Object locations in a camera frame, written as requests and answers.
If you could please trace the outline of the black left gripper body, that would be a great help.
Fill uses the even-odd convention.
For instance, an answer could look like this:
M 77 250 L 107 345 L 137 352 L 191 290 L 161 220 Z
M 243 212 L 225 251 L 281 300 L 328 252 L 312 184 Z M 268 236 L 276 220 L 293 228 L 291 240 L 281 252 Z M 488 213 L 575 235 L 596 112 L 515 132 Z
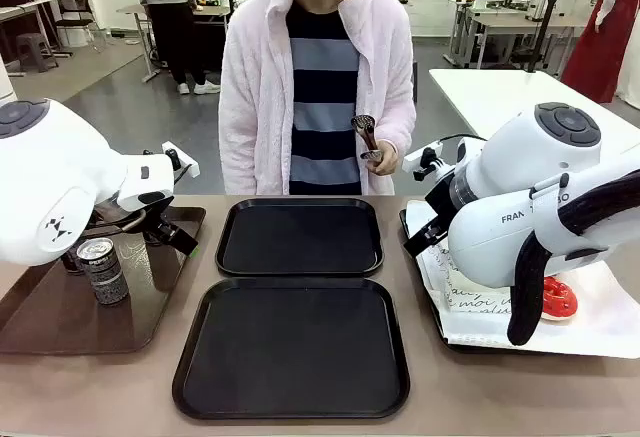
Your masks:
M 173 234 L 171 223 L 165 218 L 166 205 L 152 205 L 144 209 L 141 233 L 149 245 L 168 245 Z

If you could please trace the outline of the person's left hand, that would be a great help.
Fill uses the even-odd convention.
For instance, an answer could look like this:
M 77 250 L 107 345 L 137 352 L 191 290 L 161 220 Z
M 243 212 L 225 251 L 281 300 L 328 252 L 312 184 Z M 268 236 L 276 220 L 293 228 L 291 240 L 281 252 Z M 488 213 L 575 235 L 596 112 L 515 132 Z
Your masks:
M 385 140 L 377 141 L 378 150 L 381 152 L 382 160 L 379 163 L 369 161 L 368 170 L 378 176 L 392 175 L 397 168 L 399 155 L 394 145 Z

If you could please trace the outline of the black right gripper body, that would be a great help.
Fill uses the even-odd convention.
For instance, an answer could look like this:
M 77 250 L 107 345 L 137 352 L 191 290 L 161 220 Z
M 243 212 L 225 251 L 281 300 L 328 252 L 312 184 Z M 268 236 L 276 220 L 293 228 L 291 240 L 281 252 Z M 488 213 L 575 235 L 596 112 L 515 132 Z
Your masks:
M 453 175 L 440 178 L 426 195 L 425 200 L 436 213 L 435 220 L 439 226 L 449 226 L 458 209 L 450 196 L 450 184 Z

